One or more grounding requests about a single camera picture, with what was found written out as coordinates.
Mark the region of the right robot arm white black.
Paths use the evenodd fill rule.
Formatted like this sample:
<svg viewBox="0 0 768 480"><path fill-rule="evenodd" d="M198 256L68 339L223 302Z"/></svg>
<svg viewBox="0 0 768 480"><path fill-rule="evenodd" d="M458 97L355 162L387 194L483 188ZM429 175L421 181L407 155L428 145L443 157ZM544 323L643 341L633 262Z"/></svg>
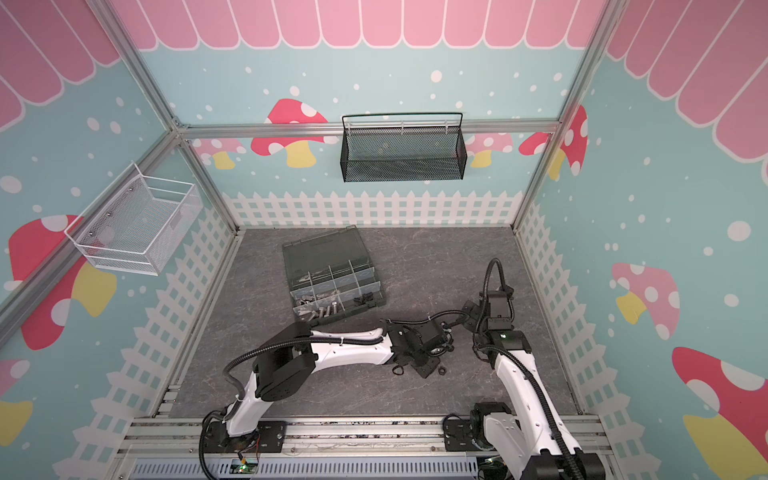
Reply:
<svg viewBox="0 0 768 480"><path fill-rule="evenodd" d="M532 347L513 325L512 294L482 293L466 304L473 349L485 357L512 402L475 408L475 438L494 449L513 479L604 479L600 457L588 453L565 426L544 388Z"/></svg>

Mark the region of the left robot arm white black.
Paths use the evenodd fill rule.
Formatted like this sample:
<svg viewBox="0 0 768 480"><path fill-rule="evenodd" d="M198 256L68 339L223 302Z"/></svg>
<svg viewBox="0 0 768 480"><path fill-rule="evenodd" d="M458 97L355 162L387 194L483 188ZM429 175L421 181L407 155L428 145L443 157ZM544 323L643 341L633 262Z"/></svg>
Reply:
<svg viewBox="0 0 768 480"><path fill-rule="evenodd" d="M386 321L373 330L341 333L294 323L225 365L222 375L235 388L235 400L204 417L198 452L243 452L255 446L270 406L296 394L314 373L390 365L396 375L411 367L427 378L440 368L440 357L453 350L450 329L433 320Z"/></svg>

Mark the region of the green plastic compartment organizer box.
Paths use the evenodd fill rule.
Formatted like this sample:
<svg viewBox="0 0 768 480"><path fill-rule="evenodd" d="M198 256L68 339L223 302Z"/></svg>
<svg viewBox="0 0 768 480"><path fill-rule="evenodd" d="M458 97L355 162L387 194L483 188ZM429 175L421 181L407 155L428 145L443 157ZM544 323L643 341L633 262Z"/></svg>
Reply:
<svg viewBox="0 0 768 480"><path fill-rule="evenodd" d="M312 327L366 312L386 304L372 257L355 226L286 243L282 253L294 317ZM366 295L366 302L354 298ZM339 304L339 312L329 308ZM325 307L328 315L318 317Z"/></svg>

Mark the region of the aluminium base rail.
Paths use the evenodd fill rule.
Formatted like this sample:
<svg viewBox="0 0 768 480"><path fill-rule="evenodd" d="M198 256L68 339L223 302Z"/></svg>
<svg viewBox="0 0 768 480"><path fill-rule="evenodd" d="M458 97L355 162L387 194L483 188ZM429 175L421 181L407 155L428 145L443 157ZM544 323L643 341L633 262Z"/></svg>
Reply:
<svg viewBox="0 0 768 480"><path fill-rule="evenodd" d="M249 478L477 478L490 451L450 452L440 416L295 417L282 449L248 453ZM110 479L196 479L200 421L132 422L108 470Z"/></svg>

